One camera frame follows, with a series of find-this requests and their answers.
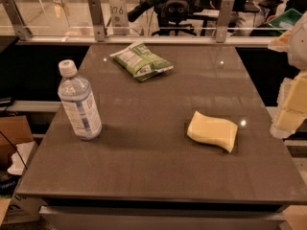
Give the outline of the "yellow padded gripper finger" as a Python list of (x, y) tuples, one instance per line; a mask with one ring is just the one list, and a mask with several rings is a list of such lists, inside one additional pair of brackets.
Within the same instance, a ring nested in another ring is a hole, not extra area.
[(285, 78), (280, 85), (271, 134), (278, 139), (288, 138), (306, 119), (307, 71), (300, 71), (293, 80)]

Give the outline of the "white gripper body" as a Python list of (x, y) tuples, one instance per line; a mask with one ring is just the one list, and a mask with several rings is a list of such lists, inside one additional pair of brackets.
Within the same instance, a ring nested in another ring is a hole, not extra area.
[(272, 40), (268, 48), (286, 53), (290, 65), (299, 70), (307, 70), (307, 12), (291, 29)]

